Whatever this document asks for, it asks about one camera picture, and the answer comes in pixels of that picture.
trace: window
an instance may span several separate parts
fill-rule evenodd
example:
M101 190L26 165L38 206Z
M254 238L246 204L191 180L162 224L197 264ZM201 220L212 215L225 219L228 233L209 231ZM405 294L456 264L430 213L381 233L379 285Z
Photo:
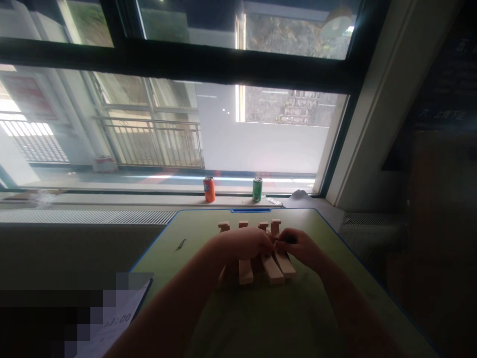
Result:
M329 128L338 99L335 93L240 87L240 122Z
M0 7L9 186L321 196L389 5L29 3Z
M344 60L360 2L240 1L235 6L233 1L140 0L139 5L151 40ZM220 38L213 36L218 32Z

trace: radiator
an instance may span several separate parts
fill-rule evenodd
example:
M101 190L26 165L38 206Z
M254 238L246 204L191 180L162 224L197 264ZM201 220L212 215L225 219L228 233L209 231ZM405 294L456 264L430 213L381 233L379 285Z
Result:
M173 211L0 210L0 272L125 272Z
M368 271L386 285L386 255L401 252L406 226L401 215L346 214L340 236Z

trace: green can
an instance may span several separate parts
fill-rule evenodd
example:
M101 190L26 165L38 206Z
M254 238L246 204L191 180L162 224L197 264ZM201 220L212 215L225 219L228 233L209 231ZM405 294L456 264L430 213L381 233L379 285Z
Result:
M253 180L252 200L259 202L262 200L262 178L255 178Z

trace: person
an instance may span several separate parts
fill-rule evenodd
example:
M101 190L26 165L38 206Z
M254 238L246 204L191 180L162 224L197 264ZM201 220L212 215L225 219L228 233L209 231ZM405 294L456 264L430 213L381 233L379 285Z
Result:
M287 237L294 238L294 243L285 242ZM253 227L211 238L157 293L105 357L183 356L222 268L235 260L270 253L275 247L320 276L348 355L405 357L365 297L304 231L287 228L276 239Z

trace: wooden blocks structure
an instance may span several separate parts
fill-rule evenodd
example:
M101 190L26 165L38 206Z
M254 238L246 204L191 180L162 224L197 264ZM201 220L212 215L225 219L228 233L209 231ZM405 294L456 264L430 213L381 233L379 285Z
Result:
M268 221L262 221L258 224L258 228L267 231ZM263 268L267 273L271 284L280 284L285 281L285 277L278 268L271 254L261 254Z
M268 222L262 221L258 224L259 229L271 234L273 237L278 238L280 235L281 220L273 219L271 227L268 228ZM238 227L243 228L248 226L248 221L239 221ZM230 230L230 223L228 221L222 221L219 223L221 232ZM275 249L272 254L260 254L252 260L239 260L238 262L238 281L240 285L251 284L254 282L253 272L260 273L265 271L268 280L271 284L283 284L286 278L295 278L297 272L290 262L288 255L285 252L279 252ZM237 267L235 270L233 267L228 268L225 266L219 276L219 285L227 286L223 284L224 276L226 282L233 284L233 279L237 279Z
M272 227L269 231L270 234L278 239L280 236L280 224L282 223L281 220L273 219L272 220ZM280 270L283 273L285 278L295 278L297 276L297 272L293 267L292 263L290 262L290 258L288 257L287 253L278 251L275 249L275 261L277 265L280 267Z
M248 221L239 221L238 228L247 227ZM240 284L249 284L253 282L253 271L250 260L238 261L238 281Z

